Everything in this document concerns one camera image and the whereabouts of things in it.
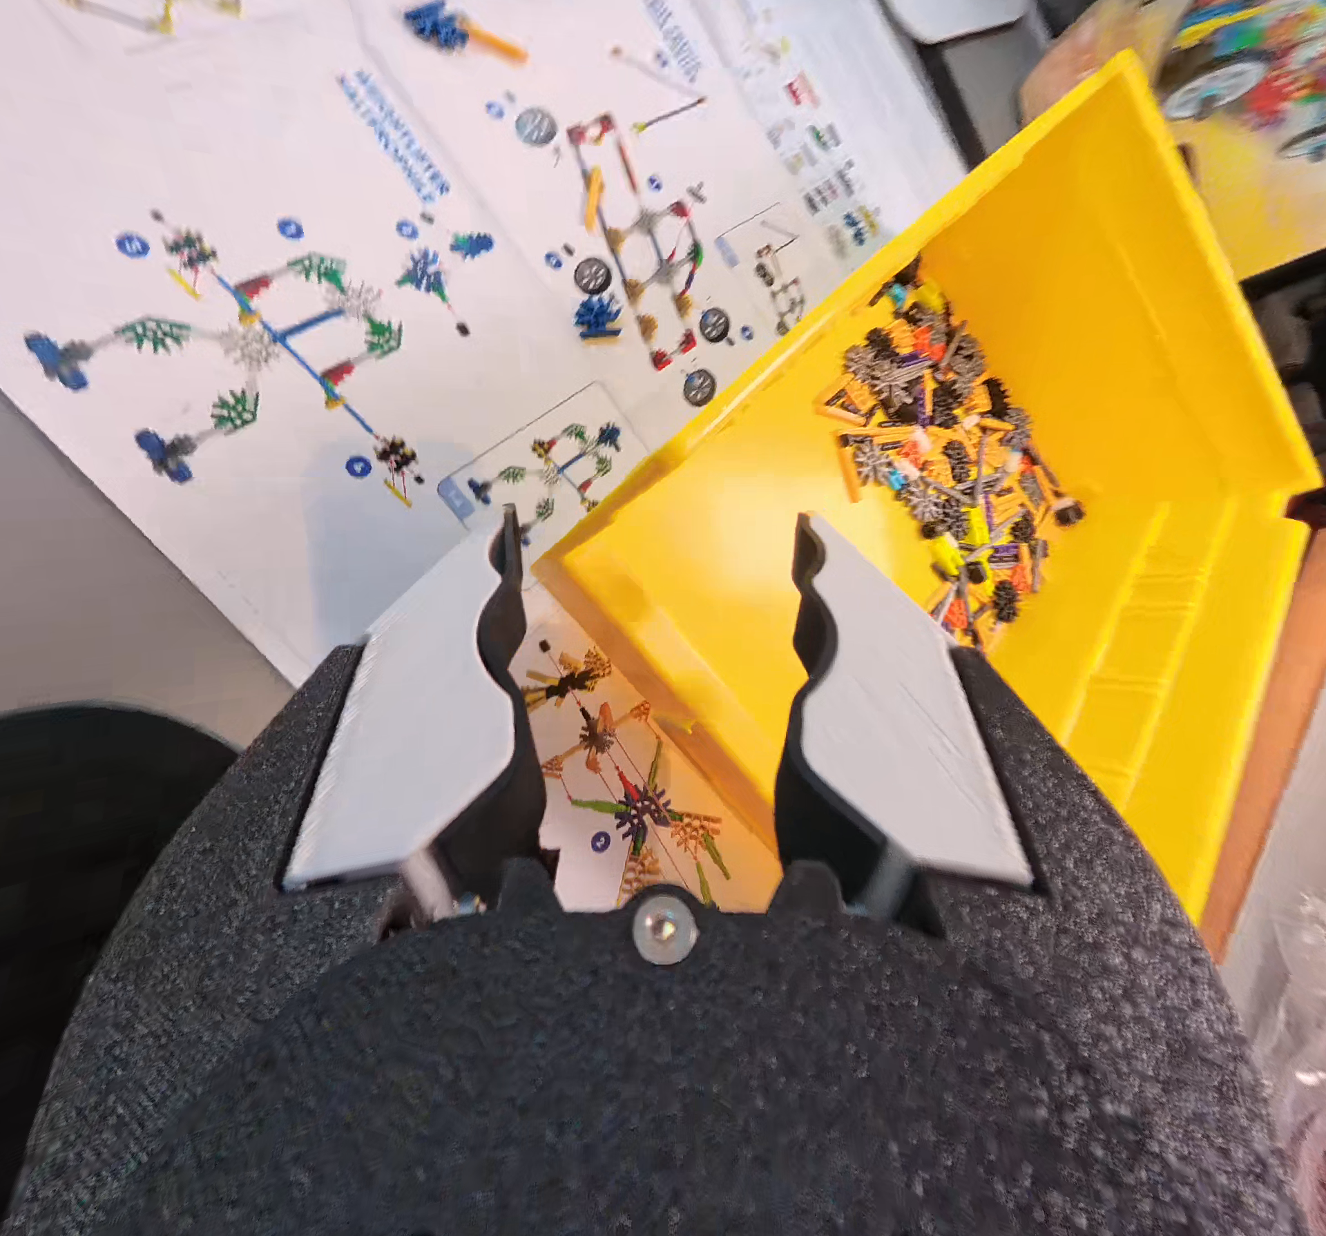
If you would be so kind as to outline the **toy set cardboard box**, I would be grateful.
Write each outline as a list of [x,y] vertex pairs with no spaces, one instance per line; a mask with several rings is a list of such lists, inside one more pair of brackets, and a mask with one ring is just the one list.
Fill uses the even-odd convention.
[[1241,281],[1325,246],[1325,0],[1097,0],[1020,93],[1026,122],[1134,52]]

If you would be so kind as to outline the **pile of black orange pieces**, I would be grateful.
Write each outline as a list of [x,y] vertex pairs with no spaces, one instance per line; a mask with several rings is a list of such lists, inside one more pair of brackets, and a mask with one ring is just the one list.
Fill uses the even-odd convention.
[[879,489],[909,518],[937,582],[926,603],[937,629],[986,650],[1040,593],[1054,535],[1083,525],[1086,506],[922,258],[866,310],[873,324],[842,354],[815,412],[833,424],[849,499]]

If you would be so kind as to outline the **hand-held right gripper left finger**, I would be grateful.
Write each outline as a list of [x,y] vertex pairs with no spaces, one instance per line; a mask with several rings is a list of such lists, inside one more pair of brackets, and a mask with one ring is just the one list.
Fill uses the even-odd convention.
[[420,906],[493,906],[541,866],[544,778],[512,661],[526,637],[514,509],[366,633],[285,866],[285,891],[399,876]]

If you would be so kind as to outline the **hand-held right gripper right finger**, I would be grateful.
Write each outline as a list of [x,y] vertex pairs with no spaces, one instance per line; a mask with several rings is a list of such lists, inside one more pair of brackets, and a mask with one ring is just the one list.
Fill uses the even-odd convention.
[[953,641],[824,516],[798,518],[792,582],[805,680],[775,780],[785,876],[821,868],[876,919],[902,918],[935,878],[1030,892]]

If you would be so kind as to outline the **white instruction sheet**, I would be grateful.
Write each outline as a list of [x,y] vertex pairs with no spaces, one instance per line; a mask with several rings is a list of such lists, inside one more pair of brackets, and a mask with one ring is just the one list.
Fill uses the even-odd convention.
[[[876,0],[3,0],[3,395],[292,683],[962,174]],[[580,341],[588,295],[621,337]]]

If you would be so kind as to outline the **yellow plastic bin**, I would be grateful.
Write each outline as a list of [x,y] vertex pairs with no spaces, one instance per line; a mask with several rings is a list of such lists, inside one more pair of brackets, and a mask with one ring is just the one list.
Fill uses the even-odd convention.
[[903,510],[849,499],[815,399],[922,258],[1086,522],[984,653],[1201,922],[1322,483],[1137,58],[1121,53],[821,302],[536,565],[692,761],[772,829],[805,671],[798,518],[926,611]]

